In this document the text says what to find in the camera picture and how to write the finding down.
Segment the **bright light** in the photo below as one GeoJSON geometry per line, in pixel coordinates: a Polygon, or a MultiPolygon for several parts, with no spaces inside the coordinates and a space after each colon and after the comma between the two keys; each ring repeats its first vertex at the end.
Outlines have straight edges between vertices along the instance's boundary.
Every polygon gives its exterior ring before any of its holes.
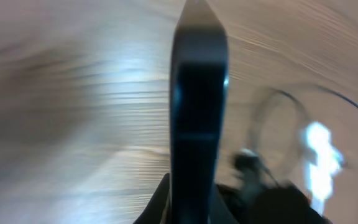
{"type": "Polygon", "coordinates": [[[224,86],[224,87],[227,87],[228,84],[229,84],[229,77],[226,77],[226,78],[224,79],[223,86],[224,86]]]}
{"type": "Polygon", "coordinates": [[[341,171],[342,154],[331,144],[331,132],[319,122],[311,123],[306,129],[308,150],[314,158],[309,158],[305,172],[306,187],[313,198],[311,207],[320,215],[324,212],[324,202],[333,193],[333,177],[341,171]]]}

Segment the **black wire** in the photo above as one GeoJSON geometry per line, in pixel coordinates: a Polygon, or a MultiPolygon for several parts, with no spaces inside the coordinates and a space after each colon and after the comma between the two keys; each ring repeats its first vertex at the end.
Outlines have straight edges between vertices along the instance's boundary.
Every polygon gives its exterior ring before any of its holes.
{"type": "MultiPolygon", "coordinates": [[[[262,99],[258,99],[259,103],[257,104],[255,109],[251,113],[250,120],[252,123],[248,129],[248,138],[247,138],[248,142],[250,143],[249,149],[251,149],[256,154],[258,154],[258,156],[261,158],[261,160],[263,160],[263,158],[257,152],[257,150],[259,148],[260,132],[261,132],[262,126],[264,124],[265,118],[267,116],[267,113],[273,110],[273,108],[269,108],[269,105],[270,105],[271,101],[273,100],[274,96],[283,95],[283,96],[286,96],[287,98],[291,99],[292,102],[294,102],[295,108],[298,113],[298,124],[297,124],[297,128],[295,129],[295,134],[294,134],[296,136],[296,139],[294,139],[294,141],[293,141],[295,143],[295,145],[292,146],[293,149],[291,151],[296,152],[296,154],[295,154],[296,159],[299,160],[302,157],[302,150],[301,150],[300,142],[296,141],[298,139],[298,130],[306,128],[306,126],[310,123],[310,118],[308,116],[305,106],[298,99],[296,99],[293,95],[291,95],[290,93],[283,91],[283,90],[278,90],[278,89],[274,89],[274,88],[264,88],[264,89],[262,89],[262,94],[261,94],[261,92],[258,92],[257,97],[260,97],[261,95],[262,95],[262,99]]],[[[284,173],[287,173],[290,169],[292,169],[291,164],[289,164],[289,165],[290,165],[290,167],[287,167],[285,169],[284,173]]],[[[262,163],[262,170],[276,184],[278,184],[278,182],[275,180],[271,171],[263,163],[262,163]]]]}
{"type": "MultiPolygon", "coordinates": [[[[302,83],[302,84],[299,83],[299,84],[295,84],[292,86],[312,87],[319,91],[338,96],[341,99],[343,99],[344,101],[350,103],[351,105],[353,105],[354,107],[356,107],[358,109],[357,103],[350,100],[348,97],[346,97],[332,89],[326,88],[324,86],[314,84],[314,83],[302,83]]],[[[291,95],[287,91],[279,90],[279,89],[275,89],[275,88],[265,88],[264,90],[265,90],[265,92],[267,90],[267,94],[264,97],[262,97],[262,99],[259,99],[259,103],[255,107],[255,110],[253,110],[253,112],[251,113],[251,117],[250,117],[251,125],[247,132],[248,133],[247,140],[250,143],[249,149],[254,151],[256,154],[258,154],[257,150],[259,148],[260,132],[261,132],[263,123],[265,121],[265,117],[267,115],[268,109],[272,109],[272,108],[269,108],[268,105],[271,102],[271,100],[274,98],[275,95],[286,96],[287,98],[291,99],[292,102],[294,102],[295,108],[298,112],[298,129],[304,129],[311,122],[305,106],[299,100],[297,100],[293,95],[291,95]]],[[[300,159],[302,157],[302,151],[300,150],[300,147],[301,147],[300,144],[301,144],[301,142],[299,140],[294,141],[294,147],[298,148],[298,150],[295,151],[295,152],[297,152],[297,154],[296,154],[297,159],[300,159]]],[[[271,171],[264,165],[263,165],[263,170],[277,184],[277,181],[275,180],[271,171]]]]}

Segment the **black plastic part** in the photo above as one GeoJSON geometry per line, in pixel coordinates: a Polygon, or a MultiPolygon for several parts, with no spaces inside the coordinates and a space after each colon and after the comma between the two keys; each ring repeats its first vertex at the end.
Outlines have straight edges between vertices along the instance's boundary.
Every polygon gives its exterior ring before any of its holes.
{"type": "Polygon", "coordinates": [[[306,196],[294,185],[267,189],[250,206],[250,220],[241,224],[328,224],[310,206],[306,196]]]}
{"type": "Polygon", "coordinates": [[[170,81],[170,222],[207,224],[228,74],[226,34],[204,0],[183,8],[170,81]]]}
{"type": "Polygon", "coordinates": [[[159,224],[167,205],[169,193],[169,174],[165,174],[146,208],[134,224],[159,224]]]}
{"type": "MultiPolygon", "coordinates": [[[[169,192],[169,176],[169,174],[165,174],[150,202],[147,204],[146,209],[142,212],[134,224],[169,223],[165,222],[166,217],[163,217],[163,211],[166,209],[169,192]]],[[[211,191],[210,207],[210,224],[238,224],[229,209],[226,207],[226,204],[219,193],[218,186],[216,185],[213,186],[211,191]]]]}
{"type": "Polygon", "coordinates": [[[250,169],[256,174],[259,173],[260,169],[260,160],[256,156],[248,156],[245,154],[236,154],[234,156],[234,168],[239,171],[244,169],[250,169]]]}

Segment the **black device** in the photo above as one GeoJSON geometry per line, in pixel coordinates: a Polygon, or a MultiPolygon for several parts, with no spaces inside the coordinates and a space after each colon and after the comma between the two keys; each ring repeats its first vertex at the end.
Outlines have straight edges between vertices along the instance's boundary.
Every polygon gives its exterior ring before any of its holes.
{"type": "MultiPolygon", "coordinates": [[[[175,31],[170,75],[171,171],[135,224],[324,223],[296,187],[261,184],[253,205],[243,192],[214,184],[228,86],[225,30],[205,0],[187,0],[175,31]],[[288,214],[279,209],[300,212],[288,214]]],[[[258,176],[259,160],[237,155],[235,167],[258,176]]]]}
{"type": "Polygon", "coordinates": [[[226,99],[227,40],[205,1],[187,1],[175,31],[170,77],[173,224],[207,224],[226,99]]]}

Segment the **wooden surface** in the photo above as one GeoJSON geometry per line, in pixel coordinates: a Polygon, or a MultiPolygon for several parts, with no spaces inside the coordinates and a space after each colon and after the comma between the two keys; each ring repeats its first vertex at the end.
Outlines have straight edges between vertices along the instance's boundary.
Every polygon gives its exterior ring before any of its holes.
{"type": "MultiPolygon", "coordinates": [[[[358,102],[358,1],[209,1],[227,29],[230,90],[216,180],[236,185],[261,86],[315,82],[358,102]]],[[[0,223],[132,223],[169,170],[168,69],[183,0],[0,0],[0,223]]],[[[358,111],[296,92],[351,169],[326,214],[358,223],[358,111]]],[[[295,112],[265,125],[268,162],[295,112]]]]}

